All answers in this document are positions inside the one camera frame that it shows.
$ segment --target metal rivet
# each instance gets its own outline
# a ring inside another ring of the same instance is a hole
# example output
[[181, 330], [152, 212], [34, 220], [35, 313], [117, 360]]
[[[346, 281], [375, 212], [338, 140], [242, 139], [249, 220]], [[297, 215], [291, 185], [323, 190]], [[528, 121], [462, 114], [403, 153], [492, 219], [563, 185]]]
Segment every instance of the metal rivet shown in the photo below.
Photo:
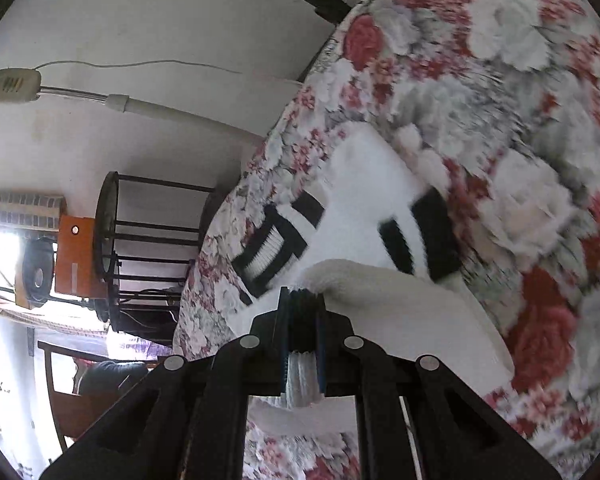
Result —
[[260, 344], [260, 340], [256, 335], [246, 335], [240, 339], [240, 346], [242, 348], [256, 348]]
[[440, 361], [433, 357], [433, 355], [425, 355], [422, 359], [420, 359], [420, 366], [425, 370], [432, 372], [433, 370], [440, 368]]
[[167, 368], [167, 370], [170, 372], [180, 370], [183, 364], [184, 359], [182, 356], [179, 355], [170, 355], [164, 360], [164, 367]]
[[364, 344], [365, 341], [357, 335], [350, 335], [344, 340], [344, 346], [351, 348], [352, 350], [358, 350], [362, 348]]

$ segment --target wooden chair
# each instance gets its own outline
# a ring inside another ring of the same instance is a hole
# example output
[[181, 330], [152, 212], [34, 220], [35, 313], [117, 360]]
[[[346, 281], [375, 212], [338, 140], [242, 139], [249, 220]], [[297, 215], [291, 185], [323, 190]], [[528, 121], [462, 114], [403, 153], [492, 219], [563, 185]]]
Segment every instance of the wooden chair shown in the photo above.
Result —
[[76, 395], [56, 392], [54, 376], [51, 369], [51, 354], [66, 355], [75, 359], [84, 359], [91, 362], [113, 361], [115, 363], [143, 362], [148, 368], [155, 368], [158, 361], [126, 361], [110, 359], [101, 355], [80, 352], [61, 346], [56, 346], [44, 341], [38, 341], [38, 348], [45, 353], [46, 388], [49, 394], [51, 415], [56, 427], [56, 434], [60, 441], [62, 452], [67, 450], [65, 437], [77, 439], [100, 418], [120, 398], [118, 392], [97, 395]]

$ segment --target floral bedsheet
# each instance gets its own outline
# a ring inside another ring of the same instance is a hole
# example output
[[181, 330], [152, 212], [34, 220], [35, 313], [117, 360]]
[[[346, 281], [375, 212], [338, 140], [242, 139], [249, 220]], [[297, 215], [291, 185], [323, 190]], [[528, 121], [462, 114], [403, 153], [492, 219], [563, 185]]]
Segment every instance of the floral bedsheet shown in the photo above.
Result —
[[[586, 0], [361, 0], [214, 219], [174, 348], [233, 337], [231, 259], [367, 121], [446, 197], [463, 274], [503, 335], [511, 384], [486, 399], [565, 479], [600, 451], [600, 20]], [[356, 439], [267, 438], [244, 477], [354, 479]]]

